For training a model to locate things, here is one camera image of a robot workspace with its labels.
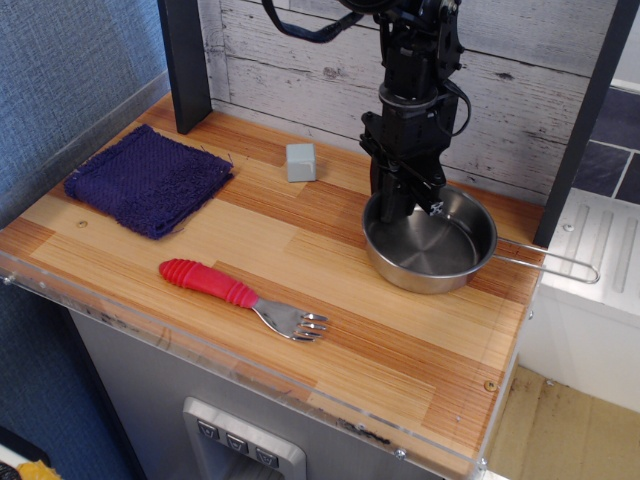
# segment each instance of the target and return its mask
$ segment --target wooden countertop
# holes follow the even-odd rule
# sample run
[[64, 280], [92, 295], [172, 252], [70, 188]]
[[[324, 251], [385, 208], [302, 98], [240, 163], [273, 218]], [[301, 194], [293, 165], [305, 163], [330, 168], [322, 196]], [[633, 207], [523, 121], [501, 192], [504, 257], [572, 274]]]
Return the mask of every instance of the wooden countertop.
[[[364, 250], [365, 155], [316, 144], [318, 180], [288, 183], [285, 146], [309, 139], [217, 113], [182, 136], [167, 97], [113, 143], [142, 123], [230, 158], [235, 178], [160, 241], [58, 186], [0, 232], [0, 270], [160, 348], [181, 345], [189, 361], [219, 365], [229, 354], [226, 368], [279, 401], [339, 419], [338, 427], [359, 425], [364, 440], [405, 448], [435, 471], [466, 475], [465, 458], [482, 454], [501, 391], [485, 382], [501, 385], [508, 373], [538, 273], [492, 259], [448, 294], [401, 290]], [[500, 236], [531, 242], [540, 207], [465, 190], [488, 208]], [[158, 265], [171, 258], [215, 266], [265, 298], [327, 315], [330, 329], [313, 344], [283, 339], [252, 311], [163, 280]]]

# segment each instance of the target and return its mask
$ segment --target stainless steel pan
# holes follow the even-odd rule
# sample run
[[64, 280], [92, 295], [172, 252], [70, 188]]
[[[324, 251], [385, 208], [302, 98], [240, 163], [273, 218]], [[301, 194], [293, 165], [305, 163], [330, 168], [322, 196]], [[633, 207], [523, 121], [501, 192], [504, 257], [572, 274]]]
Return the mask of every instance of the stainless steel pan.
[[367, 253], [373, 267], [389, 282], [417, 293], [445, 293], [463, 287], [491, 258], [595, 283], [600, 274], [592, 265], [551, 254], [541, 248], [500, 238], [522, 248], [585, 266], [593, 278], [583, 279], [518, 259], [495, 255], [498, 234], [486, 208], [450, 185], [440, 191], [442, 214], [429, 216], [420, 207], [400, 221], [379, 220], [380, 196], [374, 194], [363, 214]]

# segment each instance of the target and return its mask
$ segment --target fork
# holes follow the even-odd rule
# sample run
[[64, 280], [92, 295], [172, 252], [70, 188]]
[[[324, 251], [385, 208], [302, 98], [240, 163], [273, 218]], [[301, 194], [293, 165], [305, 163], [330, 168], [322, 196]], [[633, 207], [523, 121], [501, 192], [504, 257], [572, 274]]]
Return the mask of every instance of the fork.
[[260, 298], [244, 283], [200, 262], [174, 258], [161, 263], [159, 270], [174, 285], [252, 309], [271, 330], [291, 340], [312, 342], [322, 337], [318, 331], [327, 329], [327, 317]]

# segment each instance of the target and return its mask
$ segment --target purple washcloth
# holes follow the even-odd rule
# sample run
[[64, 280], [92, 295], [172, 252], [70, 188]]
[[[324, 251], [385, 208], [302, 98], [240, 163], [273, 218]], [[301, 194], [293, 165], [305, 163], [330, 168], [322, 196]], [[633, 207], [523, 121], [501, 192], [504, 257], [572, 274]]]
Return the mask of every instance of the purple washcloth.
[[156, 240], [212, 198], [233, 177], [231, 167], [142, 125], [78, 168], [64, 190]]

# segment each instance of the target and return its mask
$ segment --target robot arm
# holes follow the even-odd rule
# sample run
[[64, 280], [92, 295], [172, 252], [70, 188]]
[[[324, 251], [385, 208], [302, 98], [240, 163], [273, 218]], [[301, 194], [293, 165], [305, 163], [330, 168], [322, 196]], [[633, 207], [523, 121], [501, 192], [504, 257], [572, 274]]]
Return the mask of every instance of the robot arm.
[[[371, 189], [380, 192], [381, 220], [393, 222], [413, 212], [416, 203], [430, 214], [440, 211], [446, 185], [440, 155], [464, 130], [471, 104], [449, 77], [462, 68], [464, 48], [457, 33], [461, 0], [339, 0], [352, 11], [318, 32], [282, 24], [272, 0], [262, 0], [276, 27], [287, 35], [324, 43], [373, 15], [380, 26], [384, 83], [382, 115], [367, 112], [360, 145], [371, 156]], [[468, 117], [453, 131], [462, 99]]]

